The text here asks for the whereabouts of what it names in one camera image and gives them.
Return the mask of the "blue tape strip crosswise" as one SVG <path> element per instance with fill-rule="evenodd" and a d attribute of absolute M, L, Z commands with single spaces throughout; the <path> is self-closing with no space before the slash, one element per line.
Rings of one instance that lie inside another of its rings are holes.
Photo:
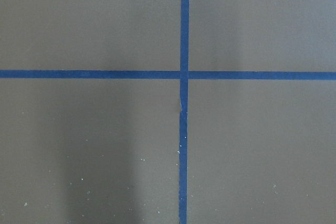
<path fill-rule="evenodd" d="M 1 70 L 1 78 L 22 79 L 190 79 L 190 80 L 335 80 L 335 72 L 295 71 L 112 71 Z"/>

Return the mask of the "blue tape strip lengthwise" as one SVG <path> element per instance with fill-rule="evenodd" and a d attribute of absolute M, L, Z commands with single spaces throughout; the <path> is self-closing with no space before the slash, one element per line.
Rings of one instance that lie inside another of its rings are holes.
<path fill-rule="evenodd" d="M 180 120 L 179 120 L 179 223 L 187 223 L 187 126 L 188 46 L 190 0 L 181 0 L 180 36 Z"/>

